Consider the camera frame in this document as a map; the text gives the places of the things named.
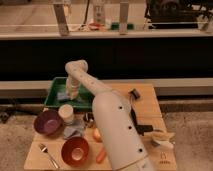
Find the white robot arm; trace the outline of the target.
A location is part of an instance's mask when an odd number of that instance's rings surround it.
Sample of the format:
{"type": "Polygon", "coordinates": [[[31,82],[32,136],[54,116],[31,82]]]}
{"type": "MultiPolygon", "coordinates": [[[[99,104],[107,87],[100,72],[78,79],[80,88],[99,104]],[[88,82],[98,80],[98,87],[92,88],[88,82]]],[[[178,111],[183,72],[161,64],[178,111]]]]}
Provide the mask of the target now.
{"type": "Polygon", "coordinates": [[[72,99],[82,84],[93,95],[92,113],[113,171],[156,171],[130,118],[131,104],[107,84],[87,73],[85,60],[65,65],[72,99]]]}

